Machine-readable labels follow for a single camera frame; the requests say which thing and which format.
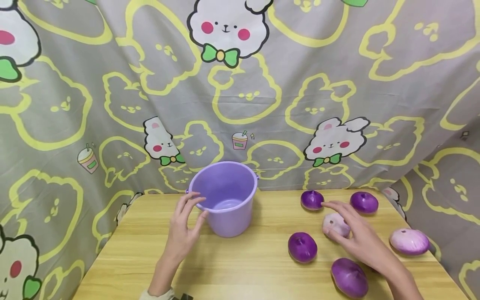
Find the table surface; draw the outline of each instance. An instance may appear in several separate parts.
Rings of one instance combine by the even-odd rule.
[[[348,202],[355,190],[323,190],[325,199]],[[392,231],[407,227],[388,200],[370,191],[380,202],[378,212],[366,217],[388,244]],[[300,205],[302,191],[257,192],[251,226],[240,236],[223,239],[206,224],[197,245],[180,265],[173,287],[195,300],[340,300],[347,299],[333,284],[330,267],[349,257],[321,230],[324,208],[309,212]],[[168,223],[178,194],[138,198],[87,272],[73,300],[138,299],[148,287],[155,263],[168,235]],[[198,209],[189,224],[195,223]],[[308,265],[294,262],[287,249],[290,235],[308,232],[318,244],[318,255]],[[430,252],[400,257],[414,275],[425,300],[466,300]],[[393,299],[385,280],[362,265],[369,279],[365,299]]]

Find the hand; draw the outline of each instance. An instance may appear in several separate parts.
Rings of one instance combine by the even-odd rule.
[[[349,204],[330,201],[322,204],[338,212],[352,230],[352,238],[346,239],[334,230],[324,229],[324,234],[339,243],[348,253],[384,276],[405,267],[382,242],[375,230]]]
[[[193,245],[200,237],[200,229],[204,224],[208,211],[203,211],[197,219],[195,227],[189,229],[187,221],[193,207],[204,201],[204,197],[198,197],[200,193],[190,192],[180,198],[170,219],[170,230],[168,232],[167,245],[165,246],[164,255],[180,263],[185,259]]]

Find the plastic bucket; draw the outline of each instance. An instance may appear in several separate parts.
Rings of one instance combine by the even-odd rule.
[[[223,161],[198,172],[186,192],[199,192],[205,197],[197,207],[209,211],[208,225],[216,235],[232,238],[250,225],[257,183],[257,175],[246,165]]]

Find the purple onion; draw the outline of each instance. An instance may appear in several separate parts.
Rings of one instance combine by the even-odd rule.
[[[334,230],[344,238],[350,235],[350,226],[345,223],[345,220],[339,213],[327,214],[322,225],[323,232]]]
[[[304,191],[300,197],[301,205],[308,210],[319,210],[322,208],[324,197],[317,191]]]
[[[378,210],[378,200],[369,192],[355,192],[350,197],[350,204],[362,214],[373,214]]]
[[[421,255],[427,252],[430,247],[430,241],[423,232],[410,228],[392,232],[390,244],[404,255]]]
[[[296,232],[288,239],[288,252],[299,263],[311,262],[317,255],[317,251],[317,243],[308,233]]]
[[[368,279],[362,268],[348,258],[339,258],[332,265],[332,276],[336,287],[353,299],[365,297]]]

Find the fabric backdrop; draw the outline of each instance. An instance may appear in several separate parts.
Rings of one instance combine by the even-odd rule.
[[[480,299],[479,18],[480,0],[0,0],[0,293],[69,299],[139,195],[233,160],[262,191],[383,191]]]

